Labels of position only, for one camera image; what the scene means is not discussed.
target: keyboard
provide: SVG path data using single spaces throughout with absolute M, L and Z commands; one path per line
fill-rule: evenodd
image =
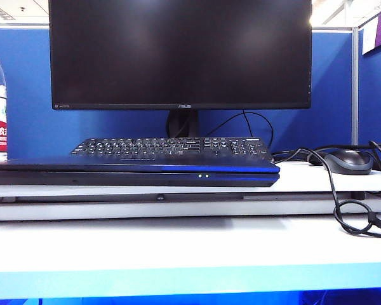
M 197 155 L 213 158 L 252 156 L 272 161 L 271 153 L 259 138 L 234 137 L 86 139 L 70 153 L 119 159 L 155 159 L 159 155 Z

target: laptop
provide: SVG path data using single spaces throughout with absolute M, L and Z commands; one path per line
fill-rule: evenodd
M 276 165 L 253 156 L 120 159 L 67 155 L 0 161 L 0 184 L 269 187 L 278 178 Z

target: desk surface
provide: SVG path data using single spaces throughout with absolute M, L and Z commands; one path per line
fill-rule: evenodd
M 0 222 L 0 299 L 362 287 L 381 239 L 331 216 Z

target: computer monitor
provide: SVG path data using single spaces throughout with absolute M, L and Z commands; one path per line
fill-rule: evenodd
M 308 108 L 311 11 L 311 0 L 52 0 L 53 109 Z

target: cubicle partition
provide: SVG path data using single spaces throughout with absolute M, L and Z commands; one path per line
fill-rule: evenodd
M 312 52 L 312 107 L 259 111 L 274 125 L 272 151 L 351 142 L 351 32 L 314 30 Z M 0 61 L 8 85 L 9 158 L 67 154 L 93 137 L 166 136 L 167 111 L 52 110 L 46 28 L 0 29 Z M 239 112 L 201 111 L 201 136 Z M 250 121 L 254 136 L 268 143 L 267 123 L 254 115 Z M 248 135 L 240 116 L 212 136 Z
M 381 46 L 362 55 L 359 31 L 359 143 L 381 143 Z

